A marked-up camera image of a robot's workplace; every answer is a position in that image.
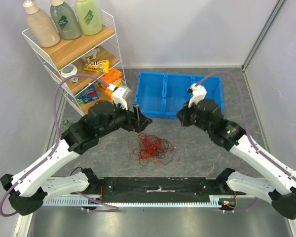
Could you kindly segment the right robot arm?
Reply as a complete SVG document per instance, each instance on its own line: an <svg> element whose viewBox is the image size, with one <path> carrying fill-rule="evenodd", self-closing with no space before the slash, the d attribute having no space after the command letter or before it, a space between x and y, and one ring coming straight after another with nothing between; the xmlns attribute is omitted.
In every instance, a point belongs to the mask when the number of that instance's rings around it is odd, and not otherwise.
<svg viewBox="0 0 296 237"><path fill-rule="evenodd" d="M296 171L266 151L240 125L225 119L214 100L193 105L185 102L176 116L183 126L202 129L213 143L241 158L264 177L253 178L226 168L216 182L219 193L246 193L270 203L282 216L296 218Z"/></svg>

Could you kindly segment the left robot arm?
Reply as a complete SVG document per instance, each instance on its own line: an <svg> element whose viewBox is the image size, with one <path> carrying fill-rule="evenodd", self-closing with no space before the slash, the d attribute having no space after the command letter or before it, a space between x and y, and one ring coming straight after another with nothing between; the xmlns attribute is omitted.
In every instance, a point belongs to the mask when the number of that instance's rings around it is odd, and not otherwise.
<svg viewBox="0 0 296 237"><path fill-rule="evenodd" d="M3 198L20 215L38 210L45 201L74 192L94 194L98 190L98 178L91 169L76 175L49 181L49 178L65 164L98 145L100 138L122 128L141 133L152 123L139 105L133 110L125 106L100 100L88 113L73 123L52 148L23 171L0 178L6 190Z"/></svg>

